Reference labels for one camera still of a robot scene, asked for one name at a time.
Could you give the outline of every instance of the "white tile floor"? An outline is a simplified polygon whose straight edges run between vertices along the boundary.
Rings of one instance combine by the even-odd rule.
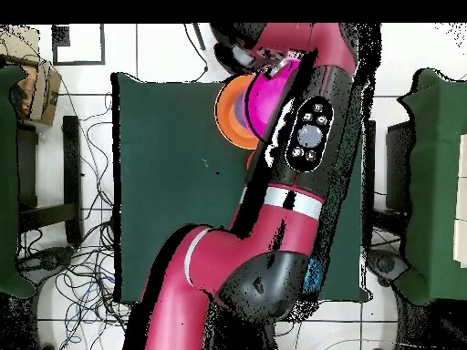
[[[34,26],[40,33],[40,54],[52,60],[51,26]],[[200,24],[206,51],[209,71],[202,82],[220,81],[229,75],[216,62],[213,56],[213,34],[207,24]],[[63,184],[63,149],[61,146],[61,121],[67,114],[73,114],[73,107],[80,118],[105,113],[111,91],[110,74],[114,71],[126,72],[144,81],[188,81],[197,78],[203,71],[204,63],[197,57],[186,38],[183,25],[104,25],[105,30],[105,66],[61,66],[57,67],[67,89],[60,90],[57,114],[52,128],[38,126],[41,132],[37,152],[37,196],[39,205],[53,205],[63,202],[61,187]],[[193,42],[197,45],[192,26],[188,25]],[[99,53],[99,29],[96,26],[71,26],[71,47],[58,49],[58,60],[96,60]],[[83,49],[87,42],[90,49]],[[376,151],[376,191],[386,191],[385,178],[385,133],[389,125],[408,119],[404,108],[396,97],[407,93],[411,86],[414,72],[421,67],[435,67],[448,77],[460,78],[467,73],[465,46],[459,44],[456,35],[447,25],[441,24],[384,24],[382,26],[382,61],[377,73],[376,95],[371,118],[377,122]],[[82,123],[87,130],[91,125],[90,136],[104,149],[109,158],[102,186],[113,199],[112,151],[111,151],[111,115],[109,112]],[[84,138],[82,154],[91,162],[89,148]],[[106,167],[103,155],[94,151],[99,173]],[[88,165],[83,164],[83,216],[96,196],[96,179]],[[375,197],[376,205],[384,208],[384,198]],[[97,207],[108,209],[109,206],[97,202]],[[90,211],[85,221],[85,228],[108,220],[110,211]],[[38,248],[66,244],[63,224],[46,227],[44,238]],[[27,239],[36,238],[36,232],[30,232]],[[378,235],[375,241],[380,242]],[[99,240],[93,236],[86,245],[97,245]],[[367,288],[372,292],[372,299],[366,304],[323,303],[319,310],[302,324],[277,324],[277,343],[280,350],[372,350],[381,347],[391,350],[397,328],[397,311],[391,290],[378,285],[376,278],[367,273]],[[59,288],[67,290],[63,279],[58,280]],[[62,296],[55,287],[55,279],[47,282],[39,302],[39,332],[43,342],[59,346],[66,338],[64,319],[70,301]],[[65,350],[90,350],[103,329],[99,323],[83,324],[78,329],[73,342]],[[106,329],[100,342],[92,350],[120,350],[123,333],[116,326]]]

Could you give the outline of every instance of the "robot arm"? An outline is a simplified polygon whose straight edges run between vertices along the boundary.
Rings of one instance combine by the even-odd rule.
[[[166,241],[132,311],[124,350],[201,350],[211,300],[252,323],[284,319],[313,251],[358,65],[355,27],[217,28],[227,43],[216,46],[217,58],[233,72],[269,66],[273,76],[287,52],[303,58],[255,152],[232,226],[189,225]]]

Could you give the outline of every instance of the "control panel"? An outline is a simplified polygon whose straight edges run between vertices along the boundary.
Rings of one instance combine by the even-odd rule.
[[[285,150],[285,160],[290,168],[307,172],[319,166],[332,119],[332,105],[325,98],[317,96],[305,101],[297,112],[296,122]]]

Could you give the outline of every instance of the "dark green mat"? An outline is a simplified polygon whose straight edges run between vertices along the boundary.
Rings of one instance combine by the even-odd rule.
[[[28,298],[36,287],[16,271],[18,249],[18,166],[16,115],[10,88],[25,77],[17,66],[0,69],[0,293]]]
[[[467,82],[419,71],[403,98],[414,119],[410,154],[410,199],[405,257],[412,265],[395,284],[414,304],[434,299],[467,300],[467,269],[453,259],[459,147],[467,134]]]
[[[227,227],[250,151],[214,122],[222,84],[140,83],[118,74],[122,302],[140,299],[164,240],[188,222]],[[343,204],[321,299],[366,301],[359,288],[360,161]]]

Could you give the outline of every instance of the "blue object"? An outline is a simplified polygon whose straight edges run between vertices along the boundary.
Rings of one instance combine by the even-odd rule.
[[[303,286],[303,293],[315,293],[319,289],[321,282],[321,267],[313,258],[310,259],[308,271],[305,276],[305,284]]]

